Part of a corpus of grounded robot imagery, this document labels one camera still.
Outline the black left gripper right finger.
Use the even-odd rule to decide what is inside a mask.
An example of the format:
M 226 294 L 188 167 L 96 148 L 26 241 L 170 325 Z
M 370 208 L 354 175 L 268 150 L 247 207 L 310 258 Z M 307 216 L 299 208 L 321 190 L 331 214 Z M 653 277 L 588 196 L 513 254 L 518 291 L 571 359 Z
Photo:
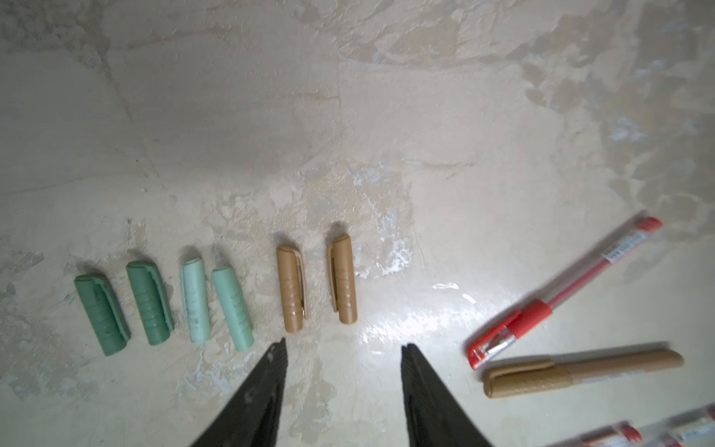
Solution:
M 411 446 L 488 446 L 415 344 L 401 348 L 400 372 Z

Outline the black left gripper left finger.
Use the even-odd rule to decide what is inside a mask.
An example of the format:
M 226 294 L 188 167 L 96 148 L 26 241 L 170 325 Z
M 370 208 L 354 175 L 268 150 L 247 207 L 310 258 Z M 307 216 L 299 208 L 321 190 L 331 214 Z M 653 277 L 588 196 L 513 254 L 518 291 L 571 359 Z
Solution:
M 286 341 L 271 344 L 194 445 L 275 446 L 288 365 Z

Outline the brown marker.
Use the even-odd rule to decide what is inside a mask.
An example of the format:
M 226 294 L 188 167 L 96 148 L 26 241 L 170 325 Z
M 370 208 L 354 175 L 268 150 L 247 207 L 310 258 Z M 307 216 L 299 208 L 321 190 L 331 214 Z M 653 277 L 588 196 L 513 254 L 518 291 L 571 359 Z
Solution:
M 676 369 L 683 365 L 683 356 L 670 349 L 568 363 L 538 361 L 487 372 L 483 391 L 490 399 L 500 399 Z

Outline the light green marker cap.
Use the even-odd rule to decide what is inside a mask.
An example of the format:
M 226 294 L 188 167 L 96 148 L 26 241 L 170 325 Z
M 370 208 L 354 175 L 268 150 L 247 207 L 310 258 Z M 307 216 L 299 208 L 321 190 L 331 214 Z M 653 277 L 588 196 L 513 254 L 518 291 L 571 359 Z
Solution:
M 180 274 L 190 340 L 194 345 L 201 346 L 210 340 L 212 334 L 203 260 L 195 258 L 184 263 Z
M 238 277 L 232 268 L 222 267 L 212 271 L 212 281 L 235 348 L 245 352 L 253 346 L 254 336 Z

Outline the dark green pen cap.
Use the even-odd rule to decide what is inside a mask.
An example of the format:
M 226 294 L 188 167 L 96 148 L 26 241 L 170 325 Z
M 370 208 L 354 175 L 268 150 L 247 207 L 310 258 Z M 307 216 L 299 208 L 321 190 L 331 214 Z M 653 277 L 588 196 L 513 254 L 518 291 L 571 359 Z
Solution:
M 150 346 L 169 339 L 174 330 L 169 299 L 158 267 L 149 261 L 132 261 L 126 267 L 143 329 Z
M 123 350 L 130 340 L 130 329 L 109 279 L 101 274 L 84 274 L 74 279 L 74 286 L 104 355 L 110 357 Z

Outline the brown marker cap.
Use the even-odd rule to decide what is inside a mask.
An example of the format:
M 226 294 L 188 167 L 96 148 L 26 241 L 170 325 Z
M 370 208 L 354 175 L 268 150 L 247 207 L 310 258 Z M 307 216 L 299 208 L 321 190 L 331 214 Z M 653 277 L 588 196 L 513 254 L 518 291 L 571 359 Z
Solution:
M 277 270 L 287 333 L 299 333 L 308 319 L 305 262 L 301 253 L 293 247 L 277 247 Z
M 333 311 L 342 324 L 354 324 L 358 321 L 356 276 L 352 241 L 348 234 L 333 240 L 328 247 L 328 268 Z

